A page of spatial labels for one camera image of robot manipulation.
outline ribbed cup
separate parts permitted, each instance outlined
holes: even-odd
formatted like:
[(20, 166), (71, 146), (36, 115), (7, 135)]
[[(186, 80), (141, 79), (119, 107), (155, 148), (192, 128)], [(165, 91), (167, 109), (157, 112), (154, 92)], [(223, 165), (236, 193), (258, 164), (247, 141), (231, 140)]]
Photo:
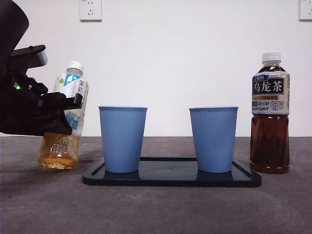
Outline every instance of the ribbed cup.
[(232, 168), (238, 107), (190, 108), (199, 170), (229, 172)]
[(145, 107), (99, 106), (105, 169), (130, 173), (138, 169), (145, 118)]

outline electrical outlet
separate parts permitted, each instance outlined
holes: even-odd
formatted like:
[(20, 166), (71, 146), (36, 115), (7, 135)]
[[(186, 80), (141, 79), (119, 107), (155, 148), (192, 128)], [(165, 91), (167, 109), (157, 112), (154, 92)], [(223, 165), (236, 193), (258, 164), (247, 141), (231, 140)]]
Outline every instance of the electrical outlet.
[(102, 0), (79, 0), (80, 21), (102, 21)]
[(300, 0), (299, 20), (312, 20), (312, 0)]

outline black tray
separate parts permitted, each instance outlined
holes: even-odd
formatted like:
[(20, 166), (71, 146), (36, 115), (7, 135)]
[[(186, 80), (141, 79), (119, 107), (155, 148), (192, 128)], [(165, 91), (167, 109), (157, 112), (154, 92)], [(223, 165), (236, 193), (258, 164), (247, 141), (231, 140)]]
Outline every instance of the black tray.
[(250, 188), (261, 185), (261, 176), (235, 161), (230, 172), (208, 173), (198, 170), (195, 157), (141, 157), (136, 172), (107, 172), (102, 160), (83, 174), (82, 181), (88, 185)]

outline robotic arm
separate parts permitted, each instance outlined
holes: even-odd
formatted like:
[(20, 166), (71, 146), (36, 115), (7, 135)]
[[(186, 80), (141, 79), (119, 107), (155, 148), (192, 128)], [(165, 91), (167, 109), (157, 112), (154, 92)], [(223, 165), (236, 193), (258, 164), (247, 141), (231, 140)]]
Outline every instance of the robotic arm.
[(0, 132), (42, 136), (70, 135), (64, 110), (81, 108), (82, 95), (66, 98), (48, 93), (44, 84), (29, 78), (29, 68), (47, 63), (45, 46), (14, 50), (29, 26), (27, 16), (11, 0), (0, 3)]

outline dark countertop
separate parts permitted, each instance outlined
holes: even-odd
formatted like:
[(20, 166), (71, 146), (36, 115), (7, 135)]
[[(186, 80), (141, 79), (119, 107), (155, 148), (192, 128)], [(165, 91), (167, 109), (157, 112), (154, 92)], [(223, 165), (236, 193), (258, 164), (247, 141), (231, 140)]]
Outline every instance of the dark countertop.
[[(2, 234), (312, 233), (312, 137), (290, 138), (287, 174), (257, 188), (88, 186), (82, 174), (102, 157), (83, 137), (72, 170), (37, 164), (40, 137), (1, 138)], [(142, 156), (195, 156), (191, 137), (145, 137)], [(234, 159), (249, 163), (249, 138)]]

